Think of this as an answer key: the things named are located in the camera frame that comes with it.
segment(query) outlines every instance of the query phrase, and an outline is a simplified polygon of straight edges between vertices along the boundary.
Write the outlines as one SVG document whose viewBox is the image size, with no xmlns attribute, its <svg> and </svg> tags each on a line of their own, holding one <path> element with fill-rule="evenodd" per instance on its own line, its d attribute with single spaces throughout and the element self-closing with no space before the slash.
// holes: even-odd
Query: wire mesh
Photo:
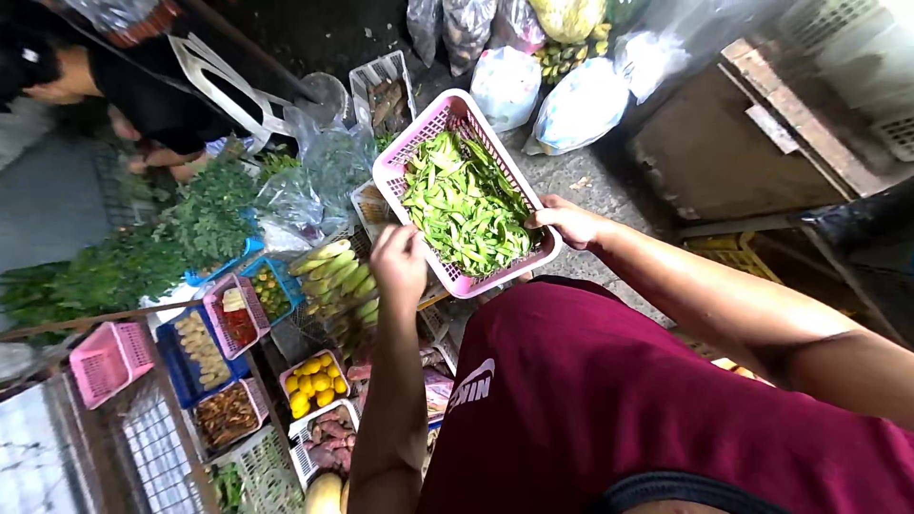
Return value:
<svg viewBox="0 0 914 514">
<path fill-rule="evenodd" d="M 153 514 L 204 512 L 175 420 L 158 388 L 136 397 L 123 416 L 122 429 Z"/>
</svg>

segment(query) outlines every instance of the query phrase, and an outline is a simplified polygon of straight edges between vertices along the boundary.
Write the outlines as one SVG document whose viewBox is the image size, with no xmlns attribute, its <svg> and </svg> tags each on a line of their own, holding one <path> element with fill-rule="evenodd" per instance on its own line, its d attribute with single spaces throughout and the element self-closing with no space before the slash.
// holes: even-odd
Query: lemon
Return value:
<svg viewBox="0 0 914 514">
<path fill-rule="evenodd" d="M 289 406 L 293 411 L 306 411 L 308 409 L 308 395 L 301 391 L 292 393 L 289 397 Z"/>
<path fill-rule="evenodd" d="M 345 380 L 343 380 L 343 377 L 336 377 L 334 379 L 334 391 L 339 392 L 340 394 L 345 392 Z"/>
<path fill-rule="evenodd" d="M 308 413 L 308 411 L 310 411 L 310 410 L 311 410 L 311 403 L 305 402 L 304 406 L 302 408 L 292 409 L 292 417 L 295 418 L 296 420 L 300 419 L 302 416 L 306 415 Z"/>
<path fill-rule="evenodd" d="M 311 384 L 314 386 L 315 391 L 326 391 L 330 389 L 330 386 L 333 385 L 330 377 L 326 373 L 316 373 L 311 377 Z"/>
<path fill-rule="evenodd" d="M 304 375 L 298 378 L 298 390 L 309 395 L 314 392 L 314 385 L 310 375 Z"/>
<path fill-rule="evenodd" d="M 334 392 L 331 389 L 317 393 L 317 406 L 326 407 L 334 400 Z"/>
<path fill-rule="evenodd" d="M 298 377 L 295 375 L 289 375 L 286 377 L 286 390 L 289 393 L 293 393 L 298 390 Z"/>
<path fill-rule="evenodd" d="M 308 359 L 302 364 L 301 370 L 304 375 L 313 375 L 321 368 L 321 361 L 318 359 Z"/>
</svg>

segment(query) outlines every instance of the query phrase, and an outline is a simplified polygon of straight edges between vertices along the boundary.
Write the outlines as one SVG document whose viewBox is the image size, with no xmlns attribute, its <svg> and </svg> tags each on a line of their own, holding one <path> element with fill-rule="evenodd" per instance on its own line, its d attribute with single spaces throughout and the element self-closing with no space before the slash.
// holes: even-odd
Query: plastic bag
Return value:
<svg viewBox="0 0 914 514">
<path fill-rule="evenodd" d="M 616 74 L 628 81 L 639 105 L 664 79 L 686 68 L 691 56 L 683 49 L 684 44 L 674 34 L 653 32 L 626 34 L 616 41 Z"/>
<path fill-rule="evenodd" d="M 334 123 L 323 130 L 296 107 L 283 109 L 299 145 L 302 166 L 276 174 L 255 200 L 258 215 L 304 238 L 312 246 L 348 223 L 349 193 L 371 178 L 375 139 L 362 127 Z"/>
<path fill-rule="evenodd" d="M 519 127 L 537 105 L 539 61 L 520 50 L 486 50 L 476 64 L 470 94 L 496 132 Z"/>
<path fill-rule="evenodd" d="M 444 46 L 451 75 L 469 71 L 492 35 L 496 0 L 443 0 Z"/>
<path fill-rule="evenodd" d="M 530 0 L 530 5 L 539 25 L 559 43 L 580 43 L 606 13 L 606 0 Z"/>
<path fill-rule="evenodd" d="M 619 124 L 628 99 L 611 60 L 586 60 L 543 101 L 524 153 L 562 155 L 593 143 Z"/>
<path fill-rule="evenodd" d="M 441 36 L 441 0 L 409 0 L 406 6 L 406 28 L 412 37 L 412 47 L 430 68 L 435 61 L 435 48 Z"/>
<path fill-rule="evenodd" d="M 532 54 L 545 44 L 546 32 L 527 0 L 498 0 L 489 48 L 512 47 Z"/>
</svg>

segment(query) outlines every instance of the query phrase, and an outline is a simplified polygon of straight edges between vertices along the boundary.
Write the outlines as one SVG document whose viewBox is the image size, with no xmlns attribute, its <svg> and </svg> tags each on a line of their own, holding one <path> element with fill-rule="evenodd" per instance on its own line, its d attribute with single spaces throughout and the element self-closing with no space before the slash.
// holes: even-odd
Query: bag of vegetables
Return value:
<svg viewBox="0 0 914 514">
<path fill-rule="evenodd" d="M 495 0 L 444 0 L 444 46 L 451 59 L 451 75 L 473 68 L 492 34 Z"/>
</svg>

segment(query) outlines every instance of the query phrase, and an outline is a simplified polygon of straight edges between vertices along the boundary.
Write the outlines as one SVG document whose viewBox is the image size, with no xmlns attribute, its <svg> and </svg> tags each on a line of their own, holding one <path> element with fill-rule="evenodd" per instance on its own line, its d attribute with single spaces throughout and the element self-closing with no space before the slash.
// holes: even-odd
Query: ground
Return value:
<svg viewBox="0 0 914 514">
<path fill-rule="evenodd" d="M 335 75 L 346 86 L 348 71 L 402 50 L 407 59 L 417 107 L 421 110 L 450 87 L 469 89 L 470 75 L 448 73 L 440 44 L 436 62 L 426 69 L 412 52 L 403 0 L 238 0 L 213 6 L 247 37 L 259 44 L 296 76 L 312 71 Z M 585 209 L 669 240 L 672 212 L 657 198 L 644 176 L 624 152 L 627 134 L 613 131 L 594 145 L 560 156 L 524 155 L 530 135 L 526 126 L 500 134 L 512 158 L 539 194 L 555 193 Z M 581 179 L 589 187 L 572 188 Z M 628 305 L 670 326 L 671 322 L 606 268 L 593 255 L 566 248 L 537 274 L 552 273 L 602 284 Z"/>
</svg>

